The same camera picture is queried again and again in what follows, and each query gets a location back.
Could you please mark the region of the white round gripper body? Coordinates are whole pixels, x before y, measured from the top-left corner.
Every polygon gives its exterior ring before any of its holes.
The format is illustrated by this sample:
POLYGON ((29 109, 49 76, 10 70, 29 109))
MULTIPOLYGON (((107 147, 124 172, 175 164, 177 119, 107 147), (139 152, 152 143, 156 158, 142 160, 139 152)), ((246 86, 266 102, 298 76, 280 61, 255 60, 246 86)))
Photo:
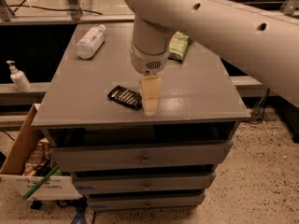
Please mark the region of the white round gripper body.
POLYGON ((140 51, 134 43, 131 43, 130 58, 131 64, 137 73, 141 75, 154 75, 162 70, 166 66, 168 60, 169 51, 162 54, 151 55, 140 51))

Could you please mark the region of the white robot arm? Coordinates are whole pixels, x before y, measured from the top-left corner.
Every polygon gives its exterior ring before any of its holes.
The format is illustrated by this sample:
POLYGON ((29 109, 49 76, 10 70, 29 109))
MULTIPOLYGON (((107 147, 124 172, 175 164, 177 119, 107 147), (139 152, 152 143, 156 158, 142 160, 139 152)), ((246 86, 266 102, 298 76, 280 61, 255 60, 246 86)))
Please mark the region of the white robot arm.
POLYGON ((130 56, 145 76, 162 71, 180 31, 299 106, 299 25, 228 0, 124 0, 135 14, 130 56))

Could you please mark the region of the beige soft gripper finger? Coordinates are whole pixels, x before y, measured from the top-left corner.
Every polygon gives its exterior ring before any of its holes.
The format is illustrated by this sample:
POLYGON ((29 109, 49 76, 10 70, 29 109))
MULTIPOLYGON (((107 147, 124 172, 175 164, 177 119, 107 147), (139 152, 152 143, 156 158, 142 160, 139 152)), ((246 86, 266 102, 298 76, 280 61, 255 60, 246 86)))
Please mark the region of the beige soft gripper finger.
POLYGON ((157 75, 147 75, 140 80, 142 106, 147 116, 152 116, 158 108, 162 80, 157 75))

